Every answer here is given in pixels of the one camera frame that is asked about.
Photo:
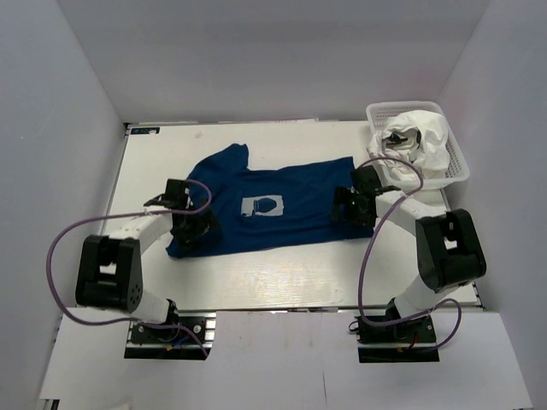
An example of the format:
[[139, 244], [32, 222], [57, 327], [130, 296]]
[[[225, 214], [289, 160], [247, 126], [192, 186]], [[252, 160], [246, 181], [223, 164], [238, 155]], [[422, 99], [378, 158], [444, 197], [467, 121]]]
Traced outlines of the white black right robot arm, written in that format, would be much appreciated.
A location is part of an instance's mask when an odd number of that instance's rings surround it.
[[[472, 215], [465, 209], [442, 211], [397, 187], [383, 186], [372, 166], [350, 173], [352, 186], [334, 191], [331, 220], [373, 233], [358, 279], [358, 310], [373, 327], [418, 320], [447, 302], [445, 297], [486, 273], [486, 261]], [[380, 229], [390, 221], [415, 238], [418, 276], [388, 304], [381, 322], [363, 310], [364, 276]]]

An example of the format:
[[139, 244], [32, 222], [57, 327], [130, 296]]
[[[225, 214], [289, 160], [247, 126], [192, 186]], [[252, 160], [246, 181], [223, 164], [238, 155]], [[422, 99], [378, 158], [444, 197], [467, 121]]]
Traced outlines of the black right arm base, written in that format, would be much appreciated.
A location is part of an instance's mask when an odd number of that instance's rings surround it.
[[361, 317], [355, 317], [348, 330], [356, 335], [358, 359], [362, 364], [439, 362], [431, 317], [389, 327], [373, 327]]

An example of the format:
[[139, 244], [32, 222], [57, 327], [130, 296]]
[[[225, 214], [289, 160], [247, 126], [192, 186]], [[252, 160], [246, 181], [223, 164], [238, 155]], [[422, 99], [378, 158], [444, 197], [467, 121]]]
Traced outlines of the white t shirt black print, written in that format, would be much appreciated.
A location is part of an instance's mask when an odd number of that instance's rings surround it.
[[378, 161], [385, 176], [396, 185], [407, 190], [414, 189], [420, 183], [416, 172], [409, 167], [418, 160], [421, 152], [421, 131], [418, 128], [388, 129], [387, 133], [375, 132], [368, 146], [371, 158]]

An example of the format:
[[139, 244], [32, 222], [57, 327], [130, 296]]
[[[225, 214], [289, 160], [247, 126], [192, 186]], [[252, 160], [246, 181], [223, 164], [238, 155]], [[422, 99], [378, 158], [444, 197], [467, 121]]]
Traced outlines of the white t shirt red print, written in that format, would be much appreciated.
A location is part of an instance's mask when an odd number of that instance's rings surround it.
[[421, 131], [421, 152], [414, 167], [424, 179], [441, 179], [450, 164], [446, 148], [448, 142], [448, 123], [441, 114], [426, 110], [412, 110], [389, 118], [382, 132], [388, 129], [418, 128]]

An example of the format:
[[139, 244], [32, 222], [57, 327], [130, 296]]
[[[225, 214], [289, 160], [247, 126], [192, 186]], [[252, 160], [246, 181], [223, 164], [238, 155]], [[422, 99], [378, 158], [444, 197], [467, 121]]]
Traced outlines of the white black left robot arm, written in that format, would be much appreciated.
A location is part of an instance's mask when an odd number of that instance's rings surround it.
[[142, 256], [170, 234], [181, 252], [196, 251], [214, 241], [220, 226], [210, 208], [209, 187], [196, 180], [170, 179], [163, 193], [144, 203], [109, 235], [85, 239], [76, 284], [76, 302], [112, 310], [150, 328], [173, 326], [176, 305], [144, 288]]

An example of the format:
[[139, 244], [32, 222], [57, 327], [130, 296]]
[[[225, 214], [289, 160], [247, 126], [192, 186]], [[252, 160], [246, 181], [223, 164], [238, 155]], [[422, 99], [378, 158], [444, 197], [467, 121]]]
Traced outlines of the blue mickey t shirt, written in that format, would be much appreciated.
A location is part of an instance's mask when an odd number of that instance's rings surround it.
[[349, 188], [350, 157], [278, 170], [250, 170], [249, 149], [232, 144], [202, 159], [189, 174], [190, 197], [210, 203], [220, 229], [197, 245], [173, 238], [174, 259], [229, 255], [286, 246], [369, 238], [373, 229], [331, 219], [337, 187]]

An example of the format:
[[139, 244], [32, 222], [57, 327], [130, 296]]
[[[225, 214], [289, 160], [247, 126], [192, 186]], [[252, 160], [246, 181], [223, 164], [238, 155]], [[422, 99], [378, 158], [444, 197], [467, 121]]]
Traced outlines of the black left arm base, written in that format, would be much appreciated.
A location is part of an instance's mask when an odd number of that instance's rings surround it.
[[180, 313], [180, 328], [159, 330], [130, 325], [126, 338], [125, 359], [131, 360], [206, 360], [215, 340], [216, 313]]

